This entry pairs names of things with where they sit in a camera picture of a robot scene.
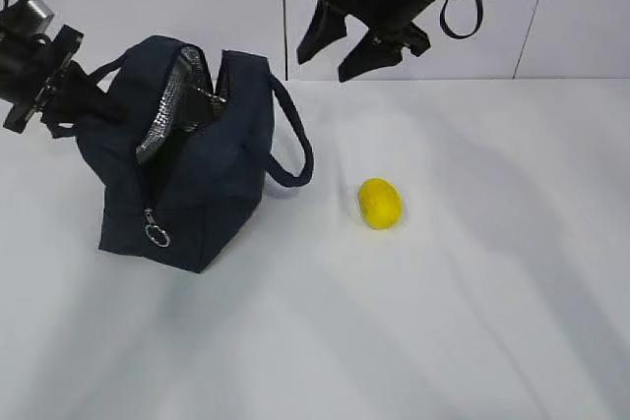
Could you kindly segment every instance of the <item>white table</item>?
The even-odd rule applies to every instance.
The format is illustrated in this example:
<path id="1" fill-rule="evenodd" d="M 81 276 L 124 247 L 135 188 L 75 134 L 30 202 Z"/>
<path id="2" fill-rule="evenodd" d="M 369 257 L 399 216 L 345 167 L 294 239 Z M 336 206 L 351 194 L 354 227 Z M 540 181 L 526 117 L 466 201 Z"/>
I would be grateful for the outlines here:
<path id="1" fill-rule="evenodd" d="M 202 276 L 99 253 L 74 144 L 0 133 L 0 418 L 630 418 L 630 81 L 289 87 L 314 181 Z"/>

